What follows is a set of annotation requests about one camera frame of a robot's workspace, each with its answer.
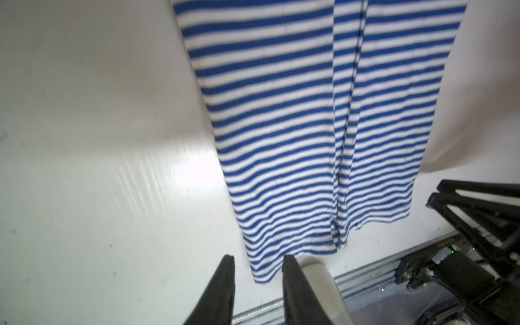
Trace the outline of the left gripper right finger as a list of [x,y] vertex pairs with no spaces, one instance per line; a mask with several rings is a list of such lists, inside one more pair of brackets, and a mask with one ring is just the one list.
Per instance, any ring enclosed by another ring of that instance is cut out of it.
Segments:
[[293,255],[285,255],[282,265],[285,324],[332,324]]

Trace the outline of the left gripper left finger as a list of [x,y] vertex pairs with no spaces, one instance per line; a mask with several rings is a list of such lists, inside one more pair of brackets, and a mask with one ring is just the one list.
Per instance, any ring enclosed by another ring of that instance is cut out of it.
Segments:
[[235,261],[225,255],[184,324],[231,324],[234,297]]

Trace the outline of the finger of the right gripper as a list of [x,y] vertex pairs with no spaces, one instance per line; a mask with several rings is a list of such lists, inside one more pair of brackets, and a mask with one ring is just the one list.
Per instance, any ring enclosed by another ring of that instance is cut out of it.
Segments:
[[505,280],[519,280],[519,207],[433,193],[427,206],[462,234]]
[[457,190],[519,198],[519,184],[497,184],[474,181],[442,180],[438,192],[455,193]]

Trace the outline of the navy striped tank top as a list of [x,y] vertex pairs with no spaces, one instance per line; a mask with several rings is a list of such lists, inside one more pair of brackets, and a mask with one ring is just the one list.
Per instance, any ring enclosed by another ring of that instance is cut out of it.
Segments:
[[253,279],[410,213],[466,1],[174,1]]

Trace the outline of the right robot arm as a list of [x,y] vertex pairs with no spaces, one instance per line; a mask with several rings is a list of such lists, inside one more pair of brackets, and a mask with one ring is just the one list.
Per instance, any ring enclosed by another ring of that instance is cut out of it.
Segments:
[[452,251],[439,263],[417,265],[408,288],[434,282],[450,291],[478,324],[518,324],[519,206],[463,196],[463,191],[517,199],[519,185],[443,180],[427,201],[492,271]]

